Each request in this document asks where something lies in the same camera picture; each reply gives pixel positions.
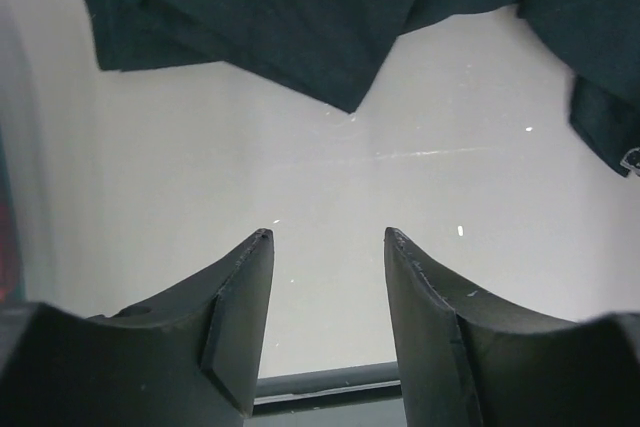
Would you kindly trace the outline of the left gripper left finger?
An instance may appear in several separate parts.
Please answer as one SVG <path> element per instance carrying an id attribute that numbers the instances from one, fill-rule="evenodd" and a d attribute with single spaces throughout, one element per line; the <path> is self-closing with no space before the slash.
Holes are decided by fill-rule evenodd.
<path id="1" fill-rule="evenodd" d="M 5 426 L 240 426 L 252 415 L 274 269 L 260 229 L 116 315 L 1 310 Z"/>

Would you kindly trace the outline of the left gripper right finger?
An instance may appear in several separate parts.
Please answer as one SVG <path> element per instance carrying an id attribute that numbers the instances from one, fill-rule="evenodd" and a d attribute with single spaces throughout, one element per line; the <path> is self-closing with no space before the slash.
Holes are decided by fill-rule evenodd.
<path id="1" fill-rule="evenodd" d="M 524 308 L 395 228 L 384 265 L 409 425 L 638 424 L 637 314 L 571 322 Z"/>

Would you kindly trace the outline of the black t-shirt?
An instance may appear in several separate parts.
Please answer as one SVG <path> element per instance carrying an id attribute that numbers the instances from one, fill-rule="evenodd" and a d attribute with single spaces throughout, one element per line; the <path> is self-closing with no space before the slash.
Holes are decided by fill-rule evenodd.
<path id="1" fill-rule="evenodd" d="M 85 0 L 97 64 L 224 61 L 357 110 L 397 38 L 515 6 L 574 74 L 569 121 L 621 176 L 639 171 L 639 0 Z"/>

